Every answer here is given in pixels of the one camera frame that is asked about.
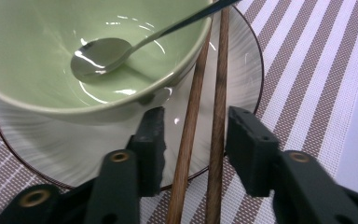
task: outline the spoon handle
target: spoon handle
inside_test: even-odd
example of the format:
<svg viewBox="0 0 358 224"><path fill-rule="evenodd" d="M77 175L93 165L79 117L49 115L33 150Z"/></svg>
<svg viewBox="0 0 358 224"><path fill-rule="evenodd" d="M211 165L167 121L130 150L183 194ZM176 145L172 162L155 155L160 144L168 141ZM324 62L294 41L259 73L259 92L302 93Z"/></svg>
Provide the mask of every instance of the spoon handle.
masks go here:
<svg viewBox="0 0 358 224"><path fill-rule="evenodd" d="M145 38L144 40L139 42L137 45L135 45L132 48L132 52L136 51L137 49L143 47L144 45L146 45L156 39L159 39L160 37L170 34L173 31L179 30L179 29L181 29L195 21L198 21L206 16L214 14L215 12L223 9L224 7L230 6L231 4L234 4L237 1L239 1L239 0L218 0L217 2L208 5L206 8L182 19L181 21L178 21L178 22L148 36L147 38Z"/></svg>

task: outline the saucer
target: saucer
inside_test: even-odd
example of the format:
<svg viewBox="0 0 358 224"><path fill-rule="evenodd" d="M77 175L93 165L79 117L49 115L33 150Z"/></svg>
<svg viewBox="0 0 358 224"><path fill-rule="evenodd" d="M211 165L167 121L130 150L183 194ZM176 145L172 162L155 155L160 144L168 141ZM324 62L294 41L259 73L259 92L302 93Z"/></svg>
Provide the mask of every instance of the saucer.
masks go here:
<svg viewBox="0 0 358 224"><path fill-rule="evenodd" d="M209 163L219 25L220 14L216 13L213 16L190 177L205 171ZM193 72L194 68L163 105L167 146L161 182L163 188L172 183ZM261 96L263 73L262 55L255 34L240 12L232 7L227 106L255 111ZM0 134L8 148L33 172L64 188L79 186L95 177L102 157L112 150L123 149L141 118L142 114L104 126L80 125L42 117L0 101Z"/></svg>

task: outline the bowl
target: bowl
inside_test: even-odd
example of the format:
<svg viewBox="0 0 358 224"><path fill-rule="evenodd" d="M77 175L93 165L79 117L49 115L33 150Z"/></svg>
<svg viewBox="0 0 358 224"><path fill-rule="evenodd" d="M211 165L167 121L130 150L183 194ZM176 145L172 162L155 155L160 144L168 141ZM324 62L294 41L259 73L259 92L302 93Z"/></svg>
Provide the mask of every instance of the bowl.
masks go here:
<svg viewBox="0 0 358 224"><path fill-rule="evenodd" d="M212 0L0 0L0 99L47 117L84 124L130 119L163 104L194 65L211 18L166 35L90 83L71 71L88 42L136 44Z"/></svg>

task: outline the brass screw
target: brass screw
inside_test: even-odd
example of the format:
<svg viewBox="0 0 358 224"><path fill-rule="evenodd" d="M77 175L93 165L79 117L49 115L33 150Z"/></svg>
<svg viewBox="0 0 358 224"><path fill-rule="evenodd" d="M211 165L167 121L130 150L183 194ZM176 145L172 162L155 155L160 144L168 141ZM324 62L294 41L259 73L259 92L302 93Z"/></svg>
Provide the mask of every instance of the brass screw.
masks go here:
<svg viewBox="0 0 358 224"><path fill-rule="evenodd" d="M46 189L37 189L31 191L20 199L20 206L22 207L33 207L35 205L43 203L50 197L50 192Z"/></svg>
<svg viewBox="0 0 358 224"><path fill-rule="evenodd" d="M127 153L118 152L118 153L113 154L110 157L110 160L115 161L115 162L121 162L121 161L126 161L129 157L130 157L129 154L127 154Z"/></svg>
<svg viewBox="0 0 358 224"><path fill-rule="evenodd" d="M304 155L303 153L300 153L300 152L291 152L289 154L289 156L294 161L299 161L299 162L309 162L310 161L310 158L307 155Z"/></svg>

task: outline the table surface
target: table surface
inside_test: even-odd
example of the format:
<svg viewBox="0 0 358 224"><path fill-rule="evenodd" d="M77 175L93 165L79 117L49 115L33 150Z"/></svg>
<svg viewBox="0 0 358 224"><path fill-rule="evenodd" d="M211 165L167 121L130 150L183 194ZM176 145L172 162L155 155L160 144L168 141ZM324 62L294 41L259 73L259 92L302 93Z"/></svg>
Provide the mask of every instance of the table surface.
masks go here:
<svg viewBox="0 0 358 224"><path fill-rule="evenodd" d="M256 115L282 150L316 157L358 191L358 1L244 0L237 5L263 51L265 80ZM0 136L0 211L26 187L47 181L27 170ZM183 223L203 223L207 173L190 181ZM163 223L170 192L141 200L142 223ZM222 223L274 223L271 199L248 197L225 161Z"/></svg>

